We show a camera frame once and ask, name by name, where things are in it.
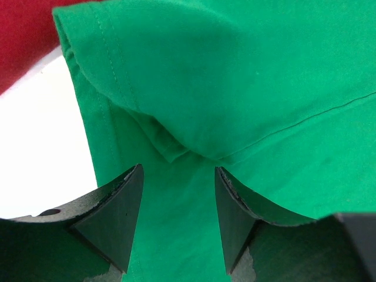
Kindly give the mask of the red folded t-shirt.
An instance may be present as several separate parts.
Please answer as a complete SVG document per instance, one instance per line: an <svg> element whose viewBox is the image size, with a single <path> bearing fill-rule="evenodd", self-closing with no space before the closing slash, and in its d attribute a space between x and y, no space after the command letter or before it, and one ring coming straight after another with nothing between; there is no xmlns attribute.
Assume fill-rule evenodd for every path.
<svg viewBox="0 0 376 282"><path fill-rule="evenodd" d="M80 38L101 1L1 1L1 93L59 44Z"/></svg>

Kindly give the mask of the green t-shirt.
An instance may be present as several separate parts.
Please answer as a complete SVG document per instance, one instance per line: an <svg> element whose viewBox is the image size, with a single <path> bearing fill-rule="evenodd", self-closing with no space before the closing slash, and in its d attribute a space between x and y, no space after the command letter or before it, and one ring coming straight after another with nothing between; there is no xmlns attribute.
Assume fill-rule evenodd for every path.
<svg viewBox="0 0 376 282"><path fill-rule="evenodd" d="M98 185L140 163L124 281L228 281L214 169L294 212L375 210L374 1L52 12Z"/></svg>

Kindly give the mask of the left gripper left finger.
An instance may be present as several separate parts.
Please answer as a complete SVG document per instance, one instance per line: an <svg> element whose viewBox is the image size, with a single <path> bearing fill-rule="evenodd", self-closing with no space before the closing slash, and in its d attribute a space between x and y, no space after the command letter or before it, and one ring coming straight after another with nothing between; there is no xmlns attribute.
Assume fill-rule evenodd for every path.
<svg viewBox="0 0 376 282"><path fill-rule="evenodd" d="M121 281L143 193L140 164L38 216L1 220L2 281Z"/></svg>

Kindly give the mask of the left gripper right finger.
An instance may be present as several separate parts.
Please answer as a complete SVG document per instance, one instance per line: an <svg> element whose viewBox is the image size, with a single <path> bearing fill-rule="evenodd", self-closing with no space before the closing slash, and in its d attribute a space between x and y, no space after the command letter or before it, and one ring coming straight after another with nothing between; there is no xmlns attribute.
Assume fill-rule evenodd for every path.
<svg viewBox="0 0 376 282"><path fill-rule="evenodd" d="M374 281L375 214L312 219L215 169L226 273L232 281Z"/></svg>

